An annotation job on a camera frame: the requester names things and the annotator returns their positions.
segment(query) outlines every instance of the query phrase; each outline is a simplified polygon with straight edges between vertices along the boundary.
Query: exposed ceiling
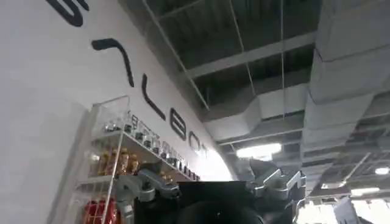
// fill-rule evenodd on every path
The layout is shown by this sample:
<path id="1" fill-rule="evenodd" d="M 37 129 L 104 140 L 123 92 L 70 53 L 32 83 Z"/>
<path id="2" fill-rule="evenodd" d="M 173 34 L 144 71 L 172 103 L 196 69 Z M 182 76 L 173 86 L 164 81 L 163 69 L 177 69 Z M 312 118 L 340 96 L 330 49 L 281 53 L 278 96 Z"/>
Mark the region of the exposed ceiling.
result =
<path id="1" fill-rule="evenodd" d="M 390 1 L 122 1 L 240 178 L 235 150 L 280 142 L 311 197 L 390 188 Z"/>

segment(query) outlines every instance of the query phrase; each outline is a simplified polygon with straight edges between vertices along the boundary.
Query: steel beam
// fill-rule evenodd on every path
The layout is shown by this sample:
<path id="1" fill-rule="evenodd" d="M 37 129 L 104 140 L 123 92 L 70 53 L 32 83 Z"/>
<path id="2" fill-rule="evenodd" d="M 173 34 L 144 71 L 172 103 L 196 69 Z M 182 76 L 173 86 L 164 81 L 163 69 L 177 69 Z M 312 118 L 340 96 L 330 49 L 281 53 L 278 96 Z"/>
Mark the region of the steel beam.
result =
<path id="1" fill-rule="evenodd" d="M 259 47 L 250 51 L 245 51 L 240 54 L 232 55 L 226 58 L 200 65 L 193 69 L 189 69 L 187 72 L 188 75 L 194 79 L 196 77 L 207 75 L 212 72 L 245 64 L 275 54 L 280 54 L 283 48 L 285 51 L 289 51 L 295 48 L 306 46 L 308 44 L 313 44 L 315 39 L 315 32 L 306 33 L 304 35 L 285 40 L 284 47 L 283 42 L 279 41 L 277 43 L 269 44 L 264 47 Z"/>

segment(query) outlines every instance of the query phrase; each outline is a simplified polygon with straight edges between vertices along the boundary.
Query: black lettering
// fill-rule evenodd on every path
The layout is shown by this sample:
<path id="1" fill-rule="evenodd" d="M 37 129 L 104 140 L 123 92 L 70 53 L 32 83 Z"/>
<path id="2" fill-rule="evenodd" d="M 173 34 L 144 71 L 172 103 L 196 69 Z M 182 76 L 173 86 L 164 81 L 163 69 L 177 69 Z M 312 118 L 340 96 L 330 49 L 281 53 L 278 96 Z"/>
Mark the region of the black lettering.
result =
<path id="1" fill-rule="evenodd" d="M 123 48 L 121 43 L 119 43 L 116 39 L 108 38 L 108 39 L 101 39 L 101 40 L 93 40 L 91 44 L 93 49 L 97 51 L 106 50 L 108 48 L 117 48 L 123 56 L 124 66 L 126 68 L 127 79 L 129 80 L 129 84 L 131 87 L 134 87 L 134 80 L 133 80 L 132 70 L 130 67 L 129 56 L 127 55 L 127 52 Z"/>
<path id="2" fill-rule="evenodd" d="M 141 87 L 142 88 L 142 95 L 144 96 L 144 99 L 147 102 L 147 104 L 149 104 L 149 106 L 151 106 L 151 108 L 159 115 L 159 117 L 165 121 L 166 120 L 165 114 L 156 106 L 156 104 L 153 103 L 151 98 L 149 98 L 149 96 L 147 95 L 146 85 L 147 85 L 147 76 L 145 74 L 143 74 L 142 87 Z"/>
<path id="3" fill-rule="evenodd" d="M 186 133 L 187 133 L 187 128 L 185 125 L 185 122 L 183 118 L 178 114 L 178 112 L 171 108 L 170 112 L 170 124 L 171 128 L 176 132 L 176 134 L 183 140 L 185 141 L 186 139 Z"/>
<path id="4" fill-rule="evenodd" d="M 57 11 L 60 16 L 65 19 L 72 26 L 80 27 L 83 25 L 83 16 L 79 8 L 75 5 L 72 0 L 63 0 L 63 2 L 72 10 L 70 14 L 67 9 L 65 9 L 60 3 L 59 0 L 46 0 L 46 2 L 51 5 Z M 77 0 L 77 2 L 87 11 L 90 10 L 89 5 L 84 0 Z"/>
<path id="5" fill-rule="evenodd" d="M 194 146 L 193 146 L 193 139 L 195 139 L 196 148 L 194 148 Z M 190 131 L 190 133 L 188 134 L 188 143 L 190 145 L 190 148 L 192 150 L 194 150 L 195 152 L 200 150 L 199 138 L 193 133 L 193 131 Z"/>

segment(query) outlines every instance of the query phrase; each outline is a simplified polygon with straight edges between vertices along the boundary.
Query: glass display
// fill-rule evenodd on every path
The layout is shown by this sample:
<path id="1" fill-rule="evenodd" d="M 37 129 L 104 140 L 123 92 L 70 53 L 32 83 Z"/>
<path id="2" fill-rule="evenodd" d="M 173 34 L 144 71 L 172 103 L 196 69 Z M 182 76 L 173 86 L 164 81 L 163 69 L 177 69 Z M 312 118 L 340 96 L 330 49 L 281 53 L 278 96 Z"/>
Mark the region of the glass display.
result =
<path id="1" fill-rule="evenodd" d="M 160 140 L 158 140 L 156 137 L 152 138 L 152 151 L 156 154 L 160 154 Z"/>

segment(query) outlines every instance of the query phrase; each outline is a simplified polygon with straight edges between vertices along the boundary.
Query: fluorescent light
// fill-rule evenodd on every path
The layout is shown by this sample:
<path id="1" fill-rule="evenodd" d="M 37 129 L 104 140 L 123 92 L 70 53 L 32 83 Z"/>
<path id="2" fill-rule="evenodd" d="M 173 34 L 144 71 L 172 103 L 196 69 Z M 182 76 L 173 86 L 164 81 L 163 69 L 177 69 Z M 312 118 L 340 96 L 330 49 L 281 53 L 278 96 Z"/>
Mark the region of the fluorescent light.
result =
<path id="1" fill-rule="evenodd" d="M 261 158 L 280 152 L 282 146 L 279 143 L 268 145 L 256 145 L 253 147 L 243 148 L 237 150 L 236 154 L 239 158 Z"/>
<path id="2" fill-rule="evenodd" d="M 272 161 L 272 154 L 261 156 L 261 157 L 256 157 L 258 160 L 262 161 Z"/>
<path id="3" fill-rule="evenodd" d="M 390 169 L 388 167 L 380 167 L 375 170 L 377 175 L 386 175 L 388 174 Z"/>
<path id="4" fill-rule="evenodd" d="M 345 181 L 335 183 L 323 183 L 321 189 L 336 189 L 339 187 L 343 187 L 344 185 L 346 185 Z"/>
<path id="5" fill-rule="evenodd" d="M 353 196 L 362 196 L 363 194 L 367 193 L 374 193 L 379 191 L 379 187 L 369 187 L 369 188 L 360 188 L 360 189 L 352 189 L 351 194 Z"/>

